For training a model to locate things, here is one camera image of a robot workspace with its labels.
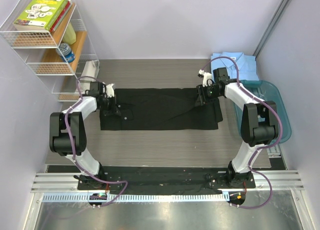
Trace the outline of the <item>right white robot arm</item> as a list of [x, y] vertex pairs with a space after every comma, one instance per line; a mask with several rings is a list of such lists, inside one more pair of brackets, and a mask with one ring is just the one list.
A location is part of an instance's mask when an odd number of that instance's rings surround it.
[[202, 83], [196, 87], [196, 106], [204, 106], [223, 96], [242, 109], [242, 144], [222, 178], [228, 187], [239, 188], [251, 179], [252, 165], [261, 150], [279, 136], [277, 106], [249, 92], [239, 80], [231, 79], [226, 68], [218, 68], [213, 74], [199, 70], [197, 75]]

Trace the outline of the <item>black long sleeve shirt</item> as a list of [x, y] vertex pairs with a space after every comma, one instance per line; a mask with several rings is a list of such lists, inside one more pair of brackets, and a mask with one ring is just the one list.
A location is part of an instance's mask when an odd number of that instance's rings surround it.
[[223, 120], [220, 101], [197, 106], [196, 88], [117, 89], [119, 114], [101, 110], [101, 130], [217, 130]]

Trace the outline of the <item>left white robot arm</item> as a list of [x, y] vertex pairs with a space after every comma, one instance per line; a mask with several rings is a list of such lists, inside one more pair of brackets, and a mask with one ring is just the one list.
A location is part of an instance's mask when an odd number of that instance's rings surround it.
[[69, 159], [79, 170], [78, 181], [100, 190], [114, 184], [107, 180], [102, 164], [87, 148], [87, 135], [84, 120], [97, 110], [119, 114], [115, 84], [92, 81], [89, 89], [82, 91], [80, 81], [76, 81], [78, 101], [62, 112], [55, 112], [49, 119], [49, 148]]

